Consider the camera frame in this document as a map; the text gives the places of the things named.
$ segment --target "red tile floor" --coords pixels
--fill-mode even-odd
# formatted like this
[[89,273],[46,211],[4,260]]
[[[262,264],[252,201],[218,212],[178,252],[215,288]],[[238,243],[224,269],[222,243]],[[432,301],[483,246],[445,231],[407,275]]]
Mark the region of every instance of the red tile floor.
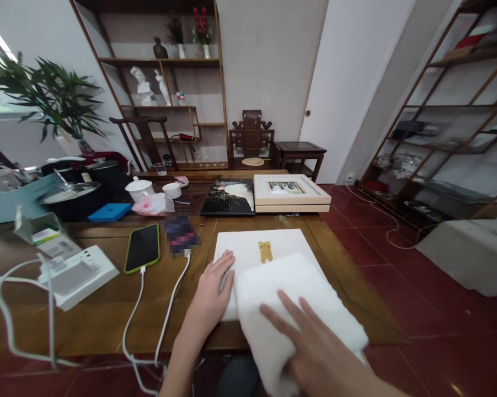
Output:
[[[415,249],[390,245],[385,235],[395,222],[345,186],[322,188],[332,196],[323,218],[410,339],[406,345],[369,346],[373,370],[415,397],[497,396],[497,298],[464,289]],[[411,246],[415,232],[401,225],[390,239]],[[0,360],[0,397],[145,396],[122,356],[81,361],[79,369],[55,373],[40,362]],[[215,395],[222,367],[220,357],[206,359],[195,373],[195,396]],[[146,386],[158,386],[141,373]]]

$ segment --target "black painting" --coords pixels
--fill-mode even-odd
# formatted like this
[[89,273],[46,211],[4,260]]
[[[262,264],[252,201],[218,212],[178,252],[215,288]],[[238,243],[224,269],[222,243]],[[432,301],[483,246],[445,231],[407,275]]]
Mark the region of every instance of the black painting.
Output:
[[200,211],[202,216],[254,216],[252,179],[217,179]]

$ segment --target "wooden table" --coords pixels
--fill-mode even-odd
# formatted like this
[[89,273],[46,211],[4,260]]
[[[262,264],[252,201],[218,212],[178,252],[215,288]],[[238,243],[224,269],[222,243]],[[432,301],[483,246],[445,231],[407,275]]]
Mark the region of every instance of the wooden table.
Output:
[[[242,178],[248,176],[247,172],[250,171],[226,171],[220,175],[213,175],[209,171],[199,173],[191,178],[197,178],[201,183],[194,181],[190,187],[196,189],[195,191],[205,190],[207,184],[209,189],[216,177]],[[328,281],[346,307],[364,325],[371,343],[407,342],[384,302],[317,214],[300,217],[262,215],[254,218],[194,216],[192,220],[200,233],[200,246],[194,250],[188,271],[178,289],[162,344],[163,352],[171,350],[199,277],[206,264],[213,258],[217,233],[287,228],[302,229]],[[155,222],[156,219],[130,214],[116,223],[69,225],[82,247],[100,246],[121,271],[124,268],[130,233],[137,227]],[[12,266],[34,258],[36,252],[34,247],[27,245],[11,232],[11,225],[0,225],[0,275]],[[185,262],[183,257],[174,259],[163,253],[159,263],[148,267],[143,297],[127,334],[127,347],[130,352],[145,353],[156,349],[170,295]],[[33,265],[19,270],[15,275],[36,278],[38,273],[38,265]],[[57,354],[78,356],[121,352],[123,329],[136,303],[139,290],[140,274],[126,275],[121,272],[68,312],[56,309]],[[3,292],[13,313],[18,347],[33,353],[46,354],[47,294],[36,287],[16,283],[6,284]],[[221,323],[205,346],[207,351],[238,351],[247,348],[248,344],[237,321]],[[0,312],[0,354],[5,350],[6,332]]]
[[[280,169],[286,169],[290,174],[311,176],[313,182],[316,182],[324,159],[324,153],[327,152],[327,149],[310,142],[275,142],[275,145],[280,153]],[[298,159],[301,160],[300,163],[287,163],[287,160]],[[305,160],[307,159],[316,160],[314,171],[305,165]]]

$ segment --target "pink plastic bag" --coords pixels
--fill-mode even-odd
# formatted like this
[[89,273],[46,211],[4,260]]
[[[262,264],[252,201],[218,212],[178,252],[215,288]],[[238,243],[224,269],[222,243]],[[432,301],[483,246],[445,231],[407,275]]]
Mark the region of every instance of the pink plastic bag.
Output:
[[174,212],[175,204],[164,193],[144,196],[132,206],[132,210],[143,216],[162,216],[166,212]]

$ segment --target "white picture frame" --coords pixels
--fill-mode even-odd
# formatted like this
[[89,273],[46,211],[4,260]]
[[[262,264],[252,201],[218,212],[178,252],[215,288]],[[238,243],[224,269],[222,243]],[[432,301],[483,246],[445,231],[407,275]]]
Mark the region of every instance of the white picture frame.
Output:
[[305,175],[257,174],[254,202],[256,206],[330,204],[331,196]]

